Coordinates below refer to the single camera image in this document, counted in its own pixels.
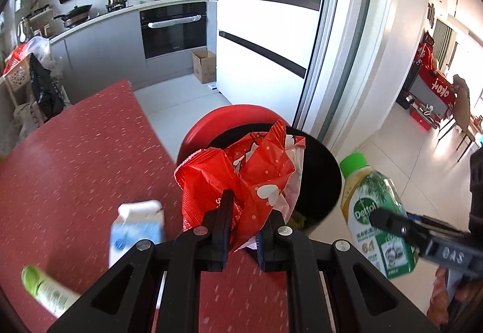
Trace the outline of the right human hand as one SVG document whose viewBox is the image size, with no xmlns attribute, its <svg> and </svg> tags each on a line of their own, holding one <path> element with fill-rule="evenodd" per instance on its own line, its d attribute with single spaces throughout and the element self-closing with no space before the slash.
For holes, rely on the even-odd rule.
<svg viewBox="0 0 483 333">
<path fill-rule="evenodd" d="M 427 310 L 427 317 L 436 326 L 449 321 L 448 306 L 450 303 L 449 293 L 446 289 L 447 270 L 444 267 L 438 267 L 436 270 L 436 279 L 433 283 L 433 291 L 430 297 L 430 305 Z M 476 299 L 482 292 L 482 280 L 469 281 L 466 285 L 460 286 L 454 298 L 461 302 L 467 303 Z"/>
</svg>

